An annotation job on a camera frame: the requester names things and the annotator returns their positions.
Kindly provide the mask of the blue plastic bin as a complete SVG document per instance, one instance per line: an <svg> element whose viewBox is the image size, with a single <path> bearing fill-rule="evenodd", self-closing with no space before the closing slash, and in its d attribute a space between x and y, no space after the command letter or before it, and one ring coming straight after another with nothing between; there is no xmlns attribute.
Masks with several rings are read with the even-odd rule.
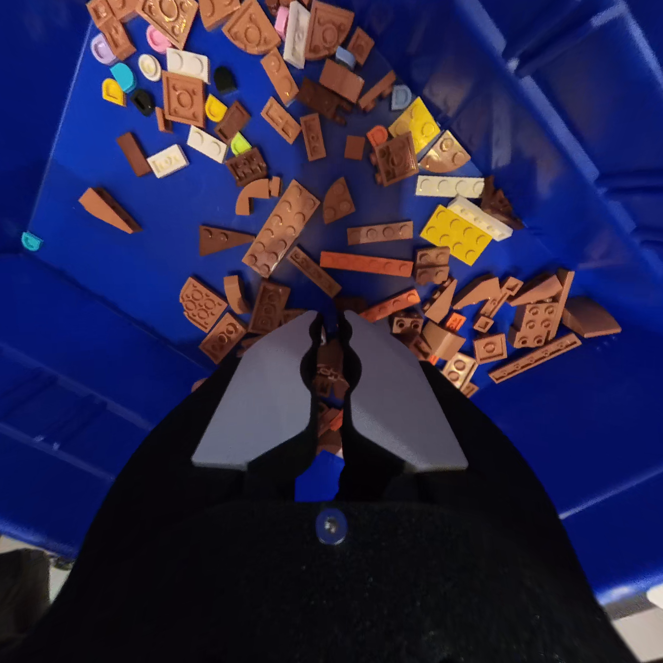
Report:
<svg viewBox="0 0 663 663"><path fill-rule="evenodd" d="M493 273L574 270L571 296L622 332L472 398L551 495L602 603L662 581L662 2L332 1L389 71L493 174L525 227ZM1 2L1 533L74 558L143 436L214 366L184 316L188 277L260 277L238 246L203 257L201 225L257 233L224 164L105 101L85 1ZM78 202L103 187L142 227ZM44 243L21 245L30 231Z"/></svg>

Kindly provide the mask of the pile of brown lego pieces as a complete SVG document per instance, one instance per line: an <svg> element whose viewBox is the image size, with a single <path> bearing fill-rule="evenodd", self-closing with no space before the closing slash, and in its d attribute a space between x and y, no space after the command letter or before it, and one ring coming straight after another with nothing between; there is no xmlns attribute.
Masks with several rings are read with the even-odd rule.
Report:
<svg viewBox="0 0 663 663"><path fill-rule="evenodd" d="M303 136L308 160L326 158L319 116L345 126L339 108L350 112L358 106L372 111L377 101L394 94L396 75L391 70L362 93L364 79L340 57L343 41L352 28L354 13L326 1L266 1L275 17L271 23L259 1L88 1L86 6L98 37L110 54L113 78L103 84L107 101L125 104L125 96L147 115L155 112L161 131L173 122L190 127L189 145L202 150L210 139L212 157L222 157L236 135L250 120L246 108L234 102L222 115L212 115L208 60L184 49L193 22L200 15L207 31L223 25L223 33L247 54L262 55L262 66L279 99L270 96L261 112L263 119L289 145ZM413 176L450 176L470 161L469 153L450 132L416 154L410 132L392 137L387 128L373 127L366 136L347 137L345 158L361 160L366 140L372 146L370 162L380 187L391 186ZM579 344L579 337L592 338L620 333L616 320L586 297L568 298L573 272L560 270L536 285L524 286L518 278L504 282L489 277L469 286L452 300L457 282L449 277L450 250L430 244L413 261L372 258L354 253L322 251L316 262L301 250L297 241L319 200L297 181L281 194L280 180L269 178L267 165L258 148L236 153L226 162L238 186L236 215L250 215L255 198L279 197L279 202L252 240L243 263L261 276L266 286L277 266L287 259L316 283L328 297L335 298L341 287L325 268L354 270L403 278L418 285L435 283L440 289L425 303L424 321L409 327L397 322L396 334L415 338L422 346L421 358L447 359L443 374L467 396L476 392L470 377L460 377L461 356L454 355L463 339L461 327L440 327L451 308L460 310L485 301L474 329L479 333L475 350L478 363L490 363L507 356L506 343L516 349L539 348L523 360L490 374L495 383L518 375L556 353ZM469 200L513 230L520 228L512 206L494 177L485 178L483 194Z"/></svg>

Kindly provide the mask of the yellow square lego plate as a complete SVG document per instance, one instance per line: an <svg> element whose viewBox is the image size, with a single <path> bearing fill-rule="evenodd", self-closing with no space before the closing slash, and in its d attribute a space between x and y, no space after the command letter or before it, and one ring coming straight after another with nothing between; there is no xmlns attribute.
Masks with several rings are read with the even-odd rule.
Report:
<svg viewBox="0 0 663 663"><path fill-rule="evenodd" d="M389 126L388 131L394 138L410 132L416 154L435 142L441 134L440 127L420 96Z"/></svg>

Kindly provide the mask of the white long lego plate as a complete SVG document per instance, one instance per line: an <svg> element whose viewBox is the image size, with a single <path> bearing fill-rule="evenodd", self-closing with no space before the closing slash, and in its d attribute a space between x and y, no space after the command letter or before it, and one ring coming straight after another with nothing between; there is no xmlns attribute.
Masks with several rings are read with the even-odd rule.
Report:
<svg viewBox="0 0 663 663"><path fill-rule="evenodd" d="M491 236L495 241L504 241L512 236L513 229L506 223L483 211L461 195L448 204L448 209Z"/></svg>
<svg viewBox="0 0 663 663"><path fill-rule="evenodd" d="M435 176L422 174L417 178L415 195L419 197L454 198L469 200L481 198L485 178L466 176Z"/></svg>

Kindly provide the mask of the brown lego slope brick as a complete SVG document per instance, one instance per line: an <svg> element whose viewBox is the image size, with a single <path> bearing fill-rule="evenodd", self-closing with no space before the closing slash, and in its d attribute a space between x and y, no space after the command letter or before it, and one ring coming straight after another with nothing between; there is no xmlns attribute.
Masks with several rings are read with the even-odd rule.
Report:
<svg viewBox="0 0 663 663"><path fill-rule="evenodd" d="M78 202L91 215L128 234L143 229L136 220L103 187L87 188Z"/></svg>

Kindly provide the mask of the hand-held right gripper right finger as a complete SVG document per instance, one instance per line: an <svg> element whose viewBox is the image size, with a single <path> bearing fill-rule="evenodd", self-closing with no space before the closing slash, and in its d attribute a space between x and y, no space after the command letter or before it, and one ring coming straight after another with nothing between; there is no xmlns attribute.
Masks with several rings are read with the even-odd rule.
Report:
<svg viewBox="0 0 663 663"><path fill-rule="evenodd" d="M354 431L415 472L466 469L468 459L415 355L353 311L339 319L339 338Z"/></svg>

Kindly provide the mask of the yellow large lego plate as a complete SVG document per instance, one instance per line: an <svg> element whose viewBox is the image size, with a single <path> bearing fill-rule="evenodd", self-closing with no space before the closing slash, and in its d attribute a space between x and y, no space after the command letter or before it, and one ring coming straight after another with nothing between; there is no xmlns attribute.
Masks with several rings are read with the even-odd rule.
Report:
<svg viewBox="0 0 663 663"><path fill-rule="evenodd" d="M469 267L493 241L485 231L442 204L437 205L420 237L436 247L448 248L452 257Z"/></svg>

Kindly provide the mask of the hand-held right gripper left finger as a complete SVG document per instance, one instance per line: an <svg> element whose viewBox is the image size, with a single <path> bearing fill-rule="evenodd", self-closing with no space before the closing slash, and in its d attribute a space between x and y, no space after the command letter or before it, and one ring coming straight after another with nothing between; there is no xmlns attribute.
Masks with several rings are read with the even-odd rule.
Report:
<svg viewBox="0 0 663 663"><path fill-rule="evenodd" d="M302 366L318 320L309 310L245 352L192 454L195 466L247 470L251 461L311 432L316 405Z"/></svg>

